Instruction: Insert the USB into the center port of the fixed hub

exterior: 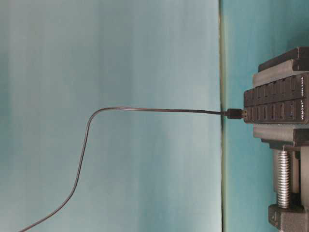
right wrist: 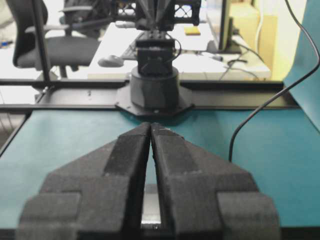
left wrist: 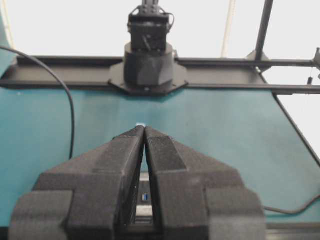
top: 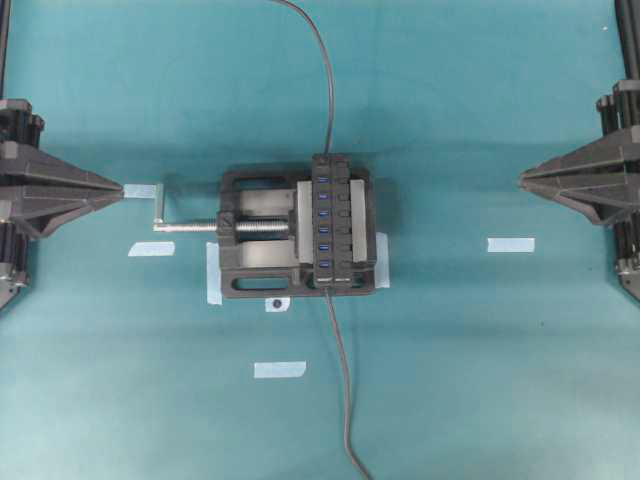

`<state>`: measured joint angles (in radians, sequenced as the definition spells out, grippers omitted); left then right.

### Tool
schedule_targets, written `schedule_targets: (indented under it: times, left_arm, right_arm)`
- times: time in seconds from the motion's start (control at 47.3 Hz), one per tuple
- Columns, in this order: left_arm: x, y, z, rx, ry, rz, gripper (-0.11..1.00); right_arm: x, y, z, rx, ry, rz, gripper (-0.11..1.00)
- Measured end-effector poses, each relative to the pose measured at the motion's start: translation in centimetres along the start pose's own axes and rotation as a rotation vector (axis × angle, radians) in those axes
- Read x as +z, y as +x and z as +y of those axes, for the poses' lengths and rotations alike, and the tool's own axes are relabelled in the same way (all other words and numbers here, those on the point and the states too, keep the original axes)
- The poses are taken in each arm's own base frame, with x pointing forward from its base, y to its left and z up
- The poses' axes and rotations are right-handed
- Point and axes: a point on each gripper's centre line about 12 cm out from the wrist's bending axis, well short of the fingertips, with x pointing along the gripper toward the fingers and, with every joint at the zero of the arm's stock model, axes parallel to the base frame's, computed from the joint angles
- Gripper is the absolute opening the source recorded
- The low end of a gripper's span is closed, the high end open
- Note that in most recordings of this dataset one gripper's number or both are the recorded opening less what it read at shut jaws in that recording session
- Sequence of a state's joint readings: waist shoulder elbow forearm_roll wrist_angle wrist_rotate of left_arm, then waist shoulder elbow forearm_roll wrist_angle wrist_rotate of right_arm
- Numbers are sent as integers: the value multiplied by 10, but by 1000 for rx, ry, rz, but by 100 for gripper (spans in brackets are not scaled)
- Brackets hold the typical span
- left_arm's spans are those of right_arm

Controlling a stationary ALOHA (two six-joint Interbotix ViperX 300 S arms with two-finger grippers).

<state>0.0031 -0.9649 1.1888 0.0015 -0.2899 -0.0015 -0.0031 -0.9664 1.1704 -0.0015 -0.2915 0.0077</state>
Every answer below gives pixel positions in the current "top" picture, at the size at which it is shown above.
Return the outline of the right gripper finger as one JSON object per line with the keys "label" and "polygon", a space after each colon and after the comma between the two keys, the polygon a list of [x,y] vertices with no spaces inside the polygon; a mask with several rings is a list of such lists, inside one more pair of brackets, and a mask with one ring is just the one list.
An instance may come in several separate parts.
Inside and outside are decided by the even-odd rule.
{"label": "right gripper finger", "polygon": [[639,160],[639,133],[613,132],[565,155],[556,156],[526,170],[519,183],[581,174],[622,173],[625,165]]}
{"label": "right gripper finger", "polygon": [[534,180],[519,186],[529,193],[568,207],[592,224],[614,224],[639,211],[639,184],[578,180],[563,185],[560,177]]}

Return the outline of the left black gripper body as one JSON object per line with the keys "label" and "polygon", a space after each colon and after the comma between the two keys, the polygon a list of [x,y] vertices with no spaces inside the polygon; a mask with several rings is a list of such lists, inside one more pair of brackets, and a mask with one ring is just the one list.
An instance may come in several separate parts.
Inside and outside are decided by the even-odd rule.
{"label": "left black gripper body", "polygon": [[[13,141],[37,148],[44,120],[32,113],[24,99],[1,101],[1,144]],[[27,273],[29,239],[11,220],[12,201],[8,188],[17,186],[16,177],[1,172],[1,299],[13,300],[29,285]]]}

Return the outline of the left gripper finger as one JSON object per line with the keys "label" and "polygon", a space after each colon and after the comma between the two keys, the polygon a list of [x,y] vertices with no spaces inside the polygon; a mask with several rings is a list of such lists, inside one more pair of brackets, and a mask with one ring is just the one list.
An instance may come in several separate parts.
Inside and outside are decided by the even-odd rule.
{"label": "left gripper finger", "polygon": [[1,222],[29,238],[46,238],[62,225],[97,212],[124,197],[123,188],[2,187]]}
{"label": "left gripper finger", "polygon": [[121,192],[123,187],[38,148],[14,141],[1,144],[1,175],[24,184]]}

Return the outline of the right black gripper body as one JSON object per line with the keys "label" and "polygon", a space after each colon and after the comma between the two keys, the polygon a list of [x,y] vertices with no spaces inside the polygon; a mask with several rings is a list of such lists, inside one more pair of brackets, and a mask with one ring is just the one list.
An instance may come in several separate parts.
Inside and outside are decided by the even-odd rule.
{"label": "right black gripper body", "polygon": [[615,195],[606,223],[612,227],[614,270],[622,288],[639,298],[639,81],[621,80],[596,103],[603,139],[613,148]]}

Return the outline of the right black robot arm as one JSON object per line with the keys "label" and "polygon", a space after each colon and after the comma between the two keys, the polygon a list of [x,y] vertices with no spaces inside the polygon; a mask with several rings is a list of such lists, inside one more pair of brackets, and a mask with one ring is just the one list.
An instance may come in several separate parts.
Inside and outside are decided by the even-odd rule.
{"label": "right black robot arm", "polygon": [[519,187],[610,228],[621,287],[639,298],[639,3],[616,1],[626,77],[596,102],[602,136],[519,176]]}

